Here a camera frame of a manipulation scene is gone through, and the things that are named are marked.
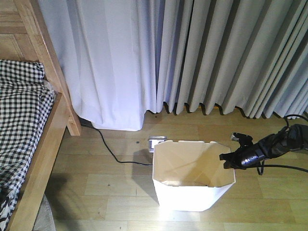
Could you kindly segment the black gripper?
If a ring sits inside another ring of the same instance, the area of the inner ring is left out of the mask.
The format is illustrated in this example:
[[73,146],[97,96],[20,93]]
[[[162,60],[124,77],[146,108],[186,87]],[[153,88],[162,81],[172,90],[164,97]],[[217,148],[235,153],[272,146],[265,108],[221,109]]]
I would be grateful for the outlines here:
[[256,143],[250,146],[240,147],[235,152],[220,154],[220,161],[225,161],[225,169],[247,169],[256,167],[261,161],[267,158],[267,146]]

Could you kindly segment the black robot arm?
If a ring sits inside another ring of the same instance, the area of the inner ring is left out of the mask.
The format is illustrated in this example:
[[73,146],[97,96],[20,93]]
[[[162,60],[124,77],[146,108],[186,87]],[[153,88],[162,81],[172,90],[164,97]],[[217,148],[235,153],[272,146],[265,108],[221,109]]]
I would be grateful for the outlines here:
[[246,134],[233,133],[231,139],[240,147],[232,153],[220,154],[225,169],[263,168],[265,160],[278,158],[287,152],[308,149],[307,125],[294,124],[284,127],[276,134],[270,134],[253,144],[253,138]]

